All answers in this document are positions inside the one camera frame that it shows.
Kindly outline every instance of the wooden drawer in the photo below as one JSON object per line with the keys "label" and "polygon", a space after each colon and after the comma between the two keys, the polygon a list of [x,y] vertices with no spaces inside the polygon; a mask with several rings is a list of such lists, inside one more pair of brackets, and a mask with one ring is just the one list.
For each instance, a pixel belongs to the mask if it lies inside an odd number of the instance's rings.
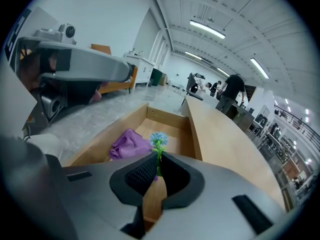
{"label": "wooden drawer", "polygon": [[[134,129],[144,139],[149,139],[154,132],[164,132],[168,137],[166,152],[196,158],[189,118],[149,107],[146,103],[102,130],[68,161],[67,166],[112,163],[109,157],[112,144],[129,128]],[[166,197],[165,181],[158,177],[143,197],[143,218],[147,231],[161,216],[162,200]]]}

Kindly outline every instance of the wooden countertop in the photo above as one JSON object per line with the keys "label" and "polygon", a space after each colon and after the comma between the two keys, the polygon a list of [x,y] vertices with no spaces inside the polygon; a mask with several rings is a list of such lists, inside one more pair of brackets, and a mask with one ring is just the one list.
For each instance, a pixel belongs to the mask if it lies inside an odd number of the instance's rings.
{"label": "wooden countertop", "polygon": [[155,65],[154,63],[152,63],[151,61],[147,60],[145,57],[142,57],[142,56],[125,53],[124,57],[131,57],[131,58],[135,58],[135,59],[141,59],[141,60],[144,60],[145,62],[151,64],[152,66]]}
{"label": "wooden countertop", "polygon": [[185,96],[195,156],[228,168],[263,190],[285,211],[285,203],[268,163],[244,132],[205,102]]}

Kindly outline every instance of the blue flower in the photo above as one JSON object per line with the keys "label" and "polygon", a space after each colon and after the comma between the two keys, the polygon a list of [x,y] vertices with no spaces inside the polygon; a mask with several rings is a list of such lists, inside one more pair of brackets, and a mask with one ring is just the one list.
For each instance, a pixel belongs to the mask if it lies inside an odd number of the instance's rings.
{"label": "blue flower", "polygon": [[161,145],[167,145],[168,138],[164,132],[154,132],[150,135],[150,143],[153,147],[156,146],[157,142],[160,141]]}

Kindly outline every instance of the railing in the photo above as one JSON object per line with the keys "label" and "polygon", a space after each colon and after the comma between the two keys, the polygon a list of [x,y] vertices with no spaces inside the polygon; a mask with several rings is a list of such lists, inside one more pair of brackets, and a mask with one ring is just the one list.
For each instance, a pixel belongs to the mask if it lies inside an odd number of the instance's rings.
{"label": "railing", "polygon": [[310,126],[305,124],[301,119],[297,118],[288,111],[282,109],[281,107],[274,106],[274,113],[286,120],[289,124],[293,125],[297,131],[301,132],[316,148],[320,151],[320,136],[312,129]]}

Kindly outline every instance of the white cabinet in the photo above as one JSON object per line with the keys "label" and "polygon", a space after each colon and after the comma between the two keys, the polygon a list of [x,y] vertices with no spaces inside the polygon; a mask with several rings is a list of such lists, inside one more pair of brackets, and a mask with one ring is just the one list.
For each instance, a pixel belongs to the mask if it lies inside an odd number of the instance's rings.
{"label": "white cabinet", "polygon": [[136,87],[136,84],[148,84],[155,65],[141,56],[125,54],[124,57],[127,62],[136,65],[138,68],[133,89]]}

